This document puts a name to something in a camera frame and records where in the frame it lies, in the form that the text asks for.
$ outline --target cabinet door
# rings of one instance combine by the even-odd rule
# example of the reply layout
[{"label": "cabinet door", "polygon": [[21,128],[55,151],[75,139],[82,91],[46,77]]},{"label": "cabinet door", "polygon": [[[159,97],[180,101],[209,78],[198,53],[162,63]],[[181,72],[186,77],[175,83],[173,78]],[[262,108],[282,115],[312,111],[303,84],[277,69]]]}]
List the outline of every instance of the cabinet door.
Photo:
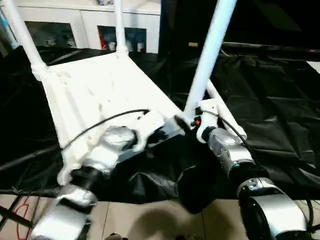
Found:
[{"label": "cabinet door", "polygon": [[[91,49],[116,49],[114,12],[81,11]],[[158,53],[160,16],[123,13],[126,44],[129,51]]]},{"label": "cabinet door", "polygon": [[19,7],[18,10],[36,46],[88,47],[80,10],[41,7]]}]

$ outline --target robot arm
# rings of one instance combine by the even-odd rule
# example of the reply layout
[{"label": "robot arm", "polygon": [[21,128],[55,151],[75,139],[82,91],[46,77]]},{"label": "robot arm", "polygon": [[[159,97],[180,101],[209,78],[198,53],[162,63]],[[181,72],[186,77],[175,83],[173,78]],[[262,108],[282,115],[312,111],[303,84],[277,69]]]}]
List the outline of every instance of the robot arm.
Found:
[{"label": "robot arm", "polygon": [[243,224],[250,240],[311,240],[305,217],[259,167],[233,131],[219,128],[214,99],[200,103],[197,139],[207,143],[236,190]]},{"label": "robot arm", "polygon": [[90,214],[102,191],[101,183],[111,176],[126,151],[139,152],[151,134],[163,127],[163,117],[150,111],[130,128],[111,126],[86,156],[72,180],[54,199],[31,233],[33,240],[84,240],[91,225]]}]

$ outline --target black tarp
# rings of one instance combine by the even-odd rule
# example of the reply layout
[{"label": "black tarp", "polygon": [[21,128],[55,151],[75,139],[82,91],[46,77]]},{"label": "black tarp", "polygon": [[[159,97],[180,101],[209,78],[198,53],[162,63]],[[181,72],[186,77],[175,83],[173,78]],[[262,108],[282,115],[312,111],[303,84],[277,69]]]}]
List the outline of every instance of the black tarp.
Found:
[{"label": "black tarp", "polygon": [[[105,54],[102,50],[39,47],[48,65]],[[156,54],[131,54],[136,64],[180,108],[184,107],[198,59],[174,60]],[[211,80],[248,134],[257,161],[286,193],[320,198],[320,178],[290,169],[302,187],[293,184],[281,166],[320,161],[320,75],[304,61],[220,57]],[[0,65],[2,156],[7,163],[58,144],[41,82],[36,81],[22,49]],[[0,193],[53,197],[63,163],[48,153],[0,172]],[[218,161],[194,136],[174,137],[119,164],[102,183],[101,201],[147,203],[179,199],[197,212],[214,198],[235,198]]]}]

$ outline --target white pole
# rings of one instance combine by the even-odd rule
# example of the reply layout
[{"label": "white pole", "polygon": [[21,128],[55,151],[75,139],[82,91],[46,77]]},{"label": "white pole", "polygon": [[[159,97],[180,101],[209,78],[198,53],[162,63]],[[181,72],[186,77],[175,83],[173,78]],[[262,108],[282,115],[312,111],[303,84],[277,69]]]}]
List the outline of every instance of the white pole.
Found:
[{"label": "white pole", "polygon": [[[224,100],[221,98],[220,94],[218,93],[217,89],[210,81],[210,79],[207,82],[206,91],[208,92],[211,98],[216,100],[216,108],[219,115],[223,117],[225,120],[227,120],[235,128],[235,130],[237,130],[237,132],[243,136],[244,139],[247,139],[247,134],[245,130],[238,125],[234,116],[231,114],[229,108],[225,104]],[[234,136],[237,136],[237,134],[227,124],[223,123],[223,125],[229,133],[231,133]]]},{"label": "white pole", "polygon": [[115,13],[115,33],[116,33],[116,52],[128,54],[126,45],[124,17],[122,11],[122,0],[114,0]]},{"label": "white pole", "polygon": [[215,66],[236,2],[237,0],[218,0],[216,4],[184,108],[188,121],[192,121],[195,116],[195,108],[204,97],[208,79]]},{"label": "white pole", "polygon": [[42,61],[27,26],[18,12],[14,0],[3,0],[3,4],[7,12],[8,21],[15,30],[15,34],[29,58],[32,70],[44,70],[46,64]]}]

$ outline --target glass cabinet door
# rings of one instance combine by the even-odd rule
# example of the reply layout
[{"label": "glass cabinet door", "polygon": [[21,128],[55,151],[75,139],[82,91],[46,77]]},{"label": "glass cabinet door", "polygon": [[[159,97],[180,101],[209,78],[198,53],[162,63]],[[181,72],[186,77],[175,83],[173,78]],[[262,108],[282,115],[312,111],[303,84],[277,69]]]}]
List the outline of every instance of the glass cabinet door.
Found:
[{"label": "glass cabinet door", "polygon": [[25,21],[36,46],[76,48],[69,23]]},{"label": "glass cabinet door", "polygon": [[[117,47],[116,28],[97,26],[101,49],[115,51]],[[147,30],[145,28],[125,27],[125,43],[129,52],[146,52]]]}]

